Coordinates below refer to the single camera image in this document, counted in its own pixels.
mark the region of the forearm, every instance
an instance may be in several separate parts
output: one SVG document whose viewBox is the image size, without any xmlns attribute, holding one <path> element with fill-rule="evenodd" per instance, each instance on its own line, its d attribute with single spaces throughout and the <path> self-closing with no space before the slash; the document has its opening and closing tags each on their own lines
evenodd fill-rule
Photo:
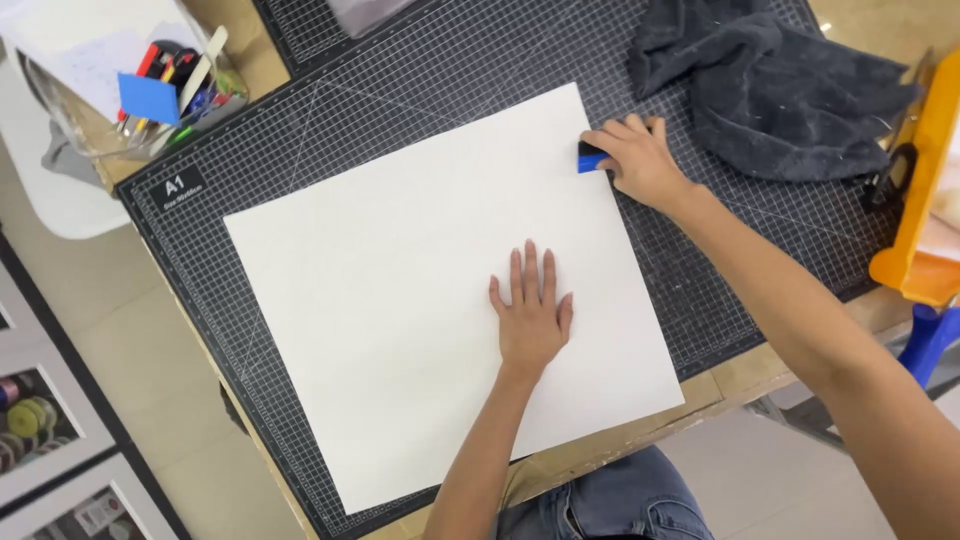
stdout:
<svg viewBox="0 0 960 540">
<path fill-rule="evenodd" d="M 501 368 L 446 474 L 423 533 L 425 540 L 487 540 L 490 536 L 516 431 L 536 383 Z"/>
<path fill-rule="evenodd" d="M 849 391 L 862 368 L 900 368 L 833 294 L 706 187 L 692 187 L 666 213 L 730 284 L 783 362 L 822 398 L 838 385 Z"/>
</svg>

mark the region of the cutting mat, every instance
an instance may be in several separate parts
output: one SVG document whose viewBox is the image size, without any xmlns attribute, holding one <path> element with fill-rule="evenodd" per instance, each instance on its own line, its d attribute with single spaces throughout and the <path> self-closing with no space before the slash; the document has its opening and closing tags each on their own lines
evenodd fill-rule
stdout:
<svg viewBox="0 0 960 540">
<path fill-rule="evenodd" d="M 310 58 L 306 41 L 323 47 L 323 36 L 338 32 L 332 20 L 298 18 L 320 0 L 266 1 L 300 21 L 281 49 Z M 631 110 L 666 116 L 682 170 L 840 298 L 873 286 L 867 265 L 892 241 L 895 216 L 865 215 L 852 185 L 774 184 L 734 172 L 690 139 L 685 82 L 634 101 L 623 63 L 646 5 L 420 4 L 365 40 L 335 45 L 341 53 L 324 49 L 325 60 L 287 86 L 120 184 L 134 222 L 322 537 L 358 537 L 429 503 L 435 491 L 344 514 L 225 215 L 576 81 L 594 126 Z M 783 20 L 817 31 L 803 0 L 774 6 Z M 672 223 L 619 193 L 617 204 L 682 380 L 762 342 L 731 290 Z"/>
</svg>

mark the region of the right hand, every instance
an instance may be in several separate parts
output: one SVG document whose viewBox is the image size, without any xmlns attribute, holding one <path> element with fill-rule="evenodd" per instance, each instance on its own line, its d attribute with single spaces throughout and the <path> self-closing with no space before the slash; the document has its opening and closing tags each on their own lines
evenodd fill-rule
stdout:
<svg viewBox="0 0 960 540">
<path fill-rule="evenodd" d="M 580 138 L 611 155 L 597 168 L 611 169 L 613 187 L 644 205 L 668 212 L 695 185 L 670 156 L 663 118 L 644 122 L 631 112 L 622 123 L 607 120 L 603 130 L 583 132 Z"/>
</svg>

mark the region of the pen holder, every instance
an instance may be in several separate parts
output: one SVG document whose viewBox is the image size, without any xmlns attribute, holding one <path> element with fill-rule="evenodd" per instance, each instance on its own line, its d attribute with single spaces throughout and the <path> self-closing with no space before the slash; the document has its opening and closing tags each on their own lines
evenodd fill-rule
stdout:
<svg viewBox="0 0 960 540">
<path fill-rule="evenodd" d="M 78 153 L 92 160 L 148 161 L 175 146 L 185 135 L 207 130 L 246 105 L 247 86 L 227 55 L 221 52 L 209 60 L 209 84 L 198 91 L 193 107 L 181 116 L 179 125 L 150 122 L 139 130 L 138 119 L 132 118 L 125 124 L 110 122 L 31 61 L 26 64 L 24 75 Z"/>
</svg>

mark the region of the yellow tray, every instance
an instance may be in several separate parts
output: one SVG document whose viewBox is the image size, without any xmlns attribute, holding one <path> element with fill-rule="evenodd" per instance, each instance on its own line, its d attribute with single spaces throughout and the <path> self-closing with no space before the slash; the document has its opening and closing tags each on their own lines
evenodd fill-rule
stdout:
<svg viewBox="0 0 960 540">
<path fill-rule="evenodd" d="M 903 217 L 894 246 L 881 250 L 870 262 L 870 277 L 893 287 L 907 300 L 945 306 L 960 292 L 960 261 L 917 252 L 920 233 L 930 214 L 960 110 L 960 49 L 937 66 L 920 115 L 913 144 L 917 167 L 907 189 Z"/>
</svg>

